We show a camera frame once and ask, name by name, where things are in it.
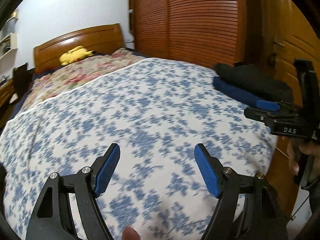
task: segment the wooden headboard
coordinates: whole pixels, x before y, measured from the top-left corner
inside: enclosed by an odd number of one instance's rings
[[[120,24],[101,25],[64,34],[33,49],[35,72],[60,66],[63,53],[77,46],[104,54],[111,54],[124,46]]]

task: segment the wooden desk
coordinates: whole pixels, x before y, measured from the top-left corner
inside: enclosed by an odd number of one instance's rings
[[[12,79],[9,79],[0,87],[0,107],[2,107],[14,94]]]

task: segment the wooden wardrobe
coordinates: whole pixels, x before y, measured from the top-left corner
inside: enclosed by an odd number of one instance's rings
[[[212,67],[244,57],[245,0],[134,0],[135,48]]]

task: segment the white shelf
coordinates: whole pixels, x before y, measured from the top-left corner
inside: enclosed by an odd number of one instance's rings
[[[3,46],[2,43],[4,41],[10,40],[10,49],[2,54],[3,51]],[[5,36],[1,41],[0,41],[0,60],[7,54],[9,54],[11,51],[14,51],[18,49],[18,41],[17,41],[17,34],[16,33],[9,33],[7,36]]]
[[[18,17],[12,16],[12,17],[10,17],[5,23],[10,22],[12,19],[17,19],[17,20],[18,20]]]

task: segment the wardrobe louvered door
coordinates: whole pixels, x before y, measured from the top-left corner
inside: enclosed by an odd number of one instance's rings
[[[234,63],[237,0],[168,0],[168,14],[170,59]]]
[[[148,57],[168,57],[167,0],[135,0],[135,48]]]

